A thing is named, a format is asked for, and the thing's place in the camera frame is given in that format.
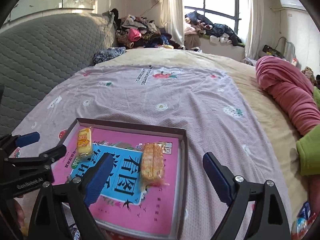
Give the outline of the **blue biscuit packet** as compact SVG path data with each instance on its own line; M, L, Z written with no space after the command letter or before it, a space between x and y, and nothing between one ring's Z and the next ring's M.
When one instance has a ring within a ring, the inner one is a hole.
M301 207L296 219L292 223L291 238L301 239L307 230L308 220L311 217L310 203L306 201Z

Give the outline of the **yellow wrapped snack cake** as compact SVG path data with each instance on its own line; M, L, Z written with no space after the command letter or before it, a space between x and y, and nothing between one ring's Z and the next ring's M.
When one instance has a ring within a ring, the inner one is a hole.
M92 127L86 127L78 132L76 144L77 157L86 158L93 153Z

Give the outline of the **pink picture book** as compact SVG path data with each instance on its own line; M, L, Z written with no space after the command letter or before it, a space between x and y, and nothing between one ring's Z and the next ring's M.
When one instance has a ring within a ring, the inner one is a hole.
M94 153L86 160L76 162L77 134L69 135L66 155L53 168L56 184L82 177L104 153L114 159L98 200L90 206L97 222L108 230L125 234L127 238L176 239L176 177L179 169L180 142L175 137L161 137L94 128ZM165 185L142 189L140 168L142 146L145 143L164 142Z

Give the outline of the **orange wrapped biscuit pack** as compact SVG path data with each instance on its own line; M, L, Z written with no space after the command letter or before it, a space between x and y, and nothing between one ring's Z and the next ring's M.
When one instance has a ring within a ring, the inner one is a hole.
M142 189L165 185L164 174L164 142L146 143L142 147L143 154L140 163L140 186Z

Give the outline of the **green fleece cloth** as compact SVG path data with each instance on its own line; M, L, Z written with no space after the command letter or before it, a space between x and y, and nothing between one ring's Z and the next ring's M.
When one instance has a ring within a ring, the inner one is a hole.
M296 142L303 176L319 174L319 109L313 96L306 93L298 106L296 128L303 136Z

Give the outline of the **beige mattress cover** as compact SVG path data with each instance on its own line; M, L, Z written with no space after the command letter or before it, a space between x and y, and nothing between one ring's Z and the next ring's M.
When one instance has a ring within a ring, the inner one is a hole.
M285 179L293 217L308 199L308 182L300 175L296 141L300 134L292 126L278 104L261 90L255 68L229 57L189 50L147 48L128 50L125 54L99 64L101 67L148 65L178 68L209 68L224 70L236 83L257 116L270 140Z

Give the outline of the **grey quilted headboard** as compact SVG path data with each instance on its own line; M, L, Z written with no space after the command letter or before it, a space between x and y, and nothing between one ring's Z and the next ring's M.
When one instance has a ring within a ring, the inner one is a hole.
M116 44L114 14L56 14L1 33L1 135L11 133L58 84Z

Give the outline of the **dark shallow box tray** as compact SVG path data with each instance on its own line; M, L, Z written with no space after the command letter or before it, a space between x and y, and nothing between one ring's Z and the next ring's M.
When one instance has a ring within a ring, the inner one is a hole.
M56 184L82 177L103 154L113 168L90 206L108 239L178 239L182 233L188 144L181 128L77 118L59 132L67 152L53 168ZM142 188L140 164L146 143L164 144L160 186Z

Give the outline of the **dark blue floral cloth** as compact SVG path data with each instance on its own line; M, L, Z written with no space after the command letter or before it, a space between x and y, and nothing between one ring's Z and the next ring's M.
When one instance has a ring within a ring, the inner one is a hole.
M109 61L111 59L115 59L126 53L125 47L111 47L107 49L103 49L94 54L92 65L96 65L105 61Z

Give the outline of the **pink strawberry print bedsheet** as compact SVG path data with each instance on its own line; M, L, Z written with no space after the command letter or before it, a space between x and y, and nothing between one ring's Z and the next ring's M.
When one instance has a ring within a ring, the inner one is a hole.
M188 182L182 239L210 239L227 209L202 166L209 151L248 181L274 181L286 214L292 215L272 145L235 82L223 71L156 66L81 70L52 89L14 129L14 134L40 134L39 142L23 148L21 156L36 156L55 146L59 133L76 118L185 129Z

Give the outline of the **rolled pink blanket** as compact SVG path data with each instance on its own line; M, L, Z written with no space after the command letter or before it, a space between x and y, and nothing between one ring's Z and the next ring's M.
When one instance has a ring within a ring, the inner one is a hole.
M319 125L317 87L294 65L274 56L257 61L256 78L270 94L301 135Z

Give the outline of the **clothes pile beside bed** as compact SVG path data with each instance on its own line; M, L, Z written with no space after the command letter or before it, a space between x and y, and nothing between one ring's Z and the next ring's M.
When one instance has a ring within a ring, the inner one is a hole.
M155 21L148 20L143 16L127 15L119 17L119 11L113 8L108 12L113 16L114 28L116 30L116 40L121 46L127 49L133 48L171 48L184 49L174 41L173 36L164 28L156 25Z

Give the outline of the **clothes pile on windowsill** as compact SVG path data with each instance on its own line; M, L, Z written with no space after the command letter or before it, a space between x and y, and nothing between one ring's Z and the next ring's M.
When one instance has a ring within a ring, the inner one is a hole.
M184 36L197 35L198 37L215 37L221 43L232 44L233 46L244 47L245 44L236 33L227 25L212 23L204 15L192 11L185 15Z

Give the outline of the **white curtain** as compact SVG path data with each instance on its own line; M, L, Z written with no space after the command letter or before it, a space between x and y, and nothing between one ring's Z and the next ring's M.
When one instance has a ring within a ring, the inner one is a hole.
M153 0L155 5L160 5L159 20L161 25L172 35L179 45L184 45L184 14L183 0Z

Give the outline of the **wall air conditioner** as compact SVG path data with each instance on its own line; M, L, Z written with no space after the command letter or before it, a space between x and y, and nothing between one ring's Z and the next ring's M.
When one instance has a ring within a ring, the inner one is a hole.
M306 11L299 0L280 0L281 6L284 8Z

